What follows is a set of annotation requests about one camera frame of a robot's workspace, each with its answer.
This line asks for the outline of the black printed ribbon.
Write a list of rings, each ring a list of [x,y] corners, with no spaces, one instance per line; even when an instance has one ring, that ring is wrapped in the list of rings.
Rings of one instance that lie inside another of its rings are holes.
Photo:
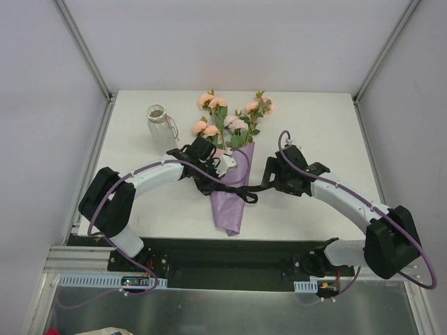
[[[269,189],[269,187],[262,187],[261,185],[234,187],[234,186],[227,186],[224,184],[218,184],[214,188],[213,193],[223,192],[236,195],[247,204],[256,204],[258,202],[257,193],[266,191],[267,189]]]

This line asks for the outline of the pink artificial flower bunch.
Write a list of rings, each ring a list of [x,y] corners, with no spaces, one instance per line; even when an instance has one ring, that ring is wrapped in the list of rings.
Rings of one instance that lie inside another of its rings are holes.
[[[210,90],[198,99],[198,107],[207,116],[194,124],[192,133],[211,142],[217,149],[227,150],[253,143],[254,137],[261,132],[258,128],[260,121],[272,114],[274,103],[259,91],[245,108],[231,113],[227,102]]]

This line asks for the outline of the purple wrapping paper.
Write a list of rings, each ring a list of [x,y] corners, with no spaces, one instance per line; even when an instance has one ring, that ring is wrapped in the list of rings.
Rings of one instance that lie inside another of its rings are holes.
[[[225,175],[224,182],[241,180],[236,187],[248,185],[254,146],[255,143],[252,142],[233,152],[238,167]],[[236,194],[219,191],[211,194],[211,205],[215,227],[224,230],[229,237],[238,235],[244,213],[244,200]]]

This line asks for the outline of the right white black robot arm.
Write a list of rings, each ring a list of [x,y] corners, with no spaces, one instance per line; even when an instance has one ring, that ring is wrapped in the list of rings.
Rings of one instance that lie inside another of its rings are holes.
[[[380,278],[389,279],[420,256],[415,246],[420,240],[408,209],[361,200],[328,167],[308,164],[294,145],[266,160],[261,184],[285,194],[316,198],[364,234],[361,240],[332,238],[319,246],[310,258],[317,276],[331,275],[341,266],[356,266],[369,267]]]

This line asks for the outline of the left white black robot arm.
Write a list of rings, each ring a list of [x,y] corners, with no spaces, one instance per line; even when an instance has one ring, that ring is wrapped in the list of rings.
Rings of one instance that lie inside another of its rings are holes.
[[[209,195],[219,183],[213,156],[217,148],[196,138],[181,149],[171,149],[157,161],[127,173],[101,168],[81,199],[78,210],[89,221],[87,234],[98,233],[124,253],[123,262],[131,271],[147,265],[144,242],[129,226],[134,200],[157,187],[192,178],[196,188]]]

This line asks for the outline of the white ribbed ceramic vase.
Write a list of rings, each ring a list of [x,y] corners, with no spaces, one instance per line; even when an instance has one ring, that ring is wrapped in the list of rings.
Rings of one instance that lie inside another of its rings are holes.
[[[147,108],[147,126],[154,149],[162,156],[177,147],[178,129],[175,121],[167,114],[162,105],[151,105]]]

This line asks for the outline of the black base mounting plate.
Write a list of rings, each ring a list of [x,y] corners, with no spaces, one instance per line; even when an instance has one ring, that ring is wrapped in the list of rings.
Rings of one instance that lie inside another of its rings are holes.
[[[353,277],[352,266],[319,261],[323,241],[145,238],[134,262],[116,251],[109,272],[134,272],[166,280],[169,288],[291,292],[313,277],[334,285]]]

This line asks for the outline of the beige cloth bag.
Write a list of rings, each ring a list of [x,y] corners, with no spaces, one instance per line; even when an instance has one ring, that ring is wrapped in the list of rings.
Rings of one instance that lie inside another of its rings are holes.
[[[76,333],[76,335],[133,335],[133,333],[127,329],[118,327],[105,327],[102,329]]]

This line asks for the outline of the red cloth item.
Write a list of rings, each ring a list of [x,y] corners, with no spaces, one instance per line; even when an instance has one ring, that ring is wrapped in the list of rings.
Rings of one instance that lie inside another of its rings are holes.
[[[61,335],[61,333],[60,332],[58,332],[56,329],[54,329],[54,328],[50,328],[50,329],[48,329],[45,333],[44,333],[44,335]]]

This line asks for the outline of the aluminium front rail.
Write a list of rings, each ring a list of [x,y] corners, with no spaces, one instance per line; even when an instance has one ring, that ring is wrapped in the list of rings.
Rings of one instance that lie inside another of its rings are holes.
[[[60,274],[105,273],[112,251],[110,247],[52,246],[43,271]]]

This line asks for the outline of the right aluminium frame post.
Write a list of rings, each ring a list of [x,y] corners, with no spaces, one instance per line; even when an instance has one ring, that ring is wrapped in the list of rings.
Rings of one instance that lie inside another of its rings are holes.
[[[353,95],[353,104],[355,106],[360,103],[363,96],[366,94],[367,90],[369,89],[374,79],[379,74],[384,63],[386,62],[386,59],[390,56],[390,53],[392,52],[394,46],[398,42],[399,38],[403,34],[404,30],[406,29],[422,3],[422,0],[410,0],[405,6],[402,14],[399,16],[399,19],[397,20],[395,26],[393,27],[385,43],[380,49],[380,52],[377,54],[360,87]]]

